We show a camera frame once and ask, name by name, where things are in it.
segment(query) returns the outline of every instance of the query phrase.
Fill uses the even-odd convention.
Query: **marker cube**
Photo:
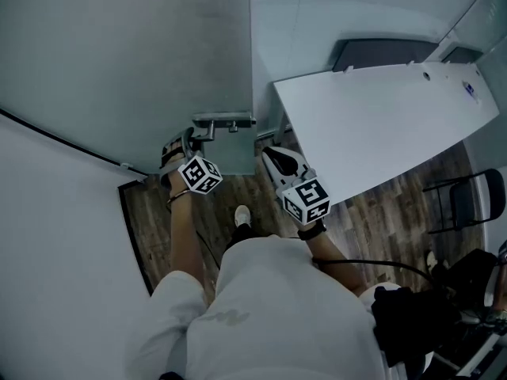
[[[309,224],[331,211],[330,197],[315,177],[282,192],[284,210],[303,225]]]
[[[208,194],[223,180],[217,165],[197,155],[177,171],[192,192],[201,194]]]

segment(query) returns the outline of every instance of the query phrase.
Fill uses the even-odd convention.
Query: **table leg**
[[[278,126],[278,131],[275,132],[275,135],[273,136],[273,143],[275,145],[280,145],[282,142],[282,138],[284,137],[285,128],[288,125],[288,118],[287,113],[285,110],[282,112],[282,117],[280,119],[280,124]]]

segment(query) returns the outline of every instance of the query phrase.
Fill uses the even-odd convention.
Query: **white desk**
[[[463,81],[472,85],[478,100]],[[474,65],[421,63],[325,72],[276,82],[275,88],[332,204],[412,169],[498,115]],[[280,130],[285,126],[282,121]]]

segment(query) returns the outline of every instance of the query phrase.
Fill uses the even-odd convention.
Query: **white t-shirt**
[[[406,378],[379,350],[372,292],[361,298],[320,272],[303,241],[240,242],[223,256],[209,308],[203,287],[184,272],[157,286],[127,346],[128,377]]]

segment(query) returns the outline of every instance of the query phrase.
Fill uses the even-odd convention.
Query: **black folding chair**
[[[471,179],[484,175],[490,191],[490,217],[487,219],[475,219],[474,199],[471,190]],[[452,226],[445,227],[444,212],[442,210],[442,200],[440,198],[440,188],[451,186],[449,196],[451,198]],[[427,187],[423,192],[436,190],[438,203],[440,205],[440,217],[442,228],[440,230],[429,231],[428,234],[438,234],[451,230],[461,230],[467,226],[483,224],[500,217],[505,209],[505,186],[501,173],[496,169],[488,169],[481,173],[471,174],[470,176],[457,177],[455,179],[439,180],[433,187]]]

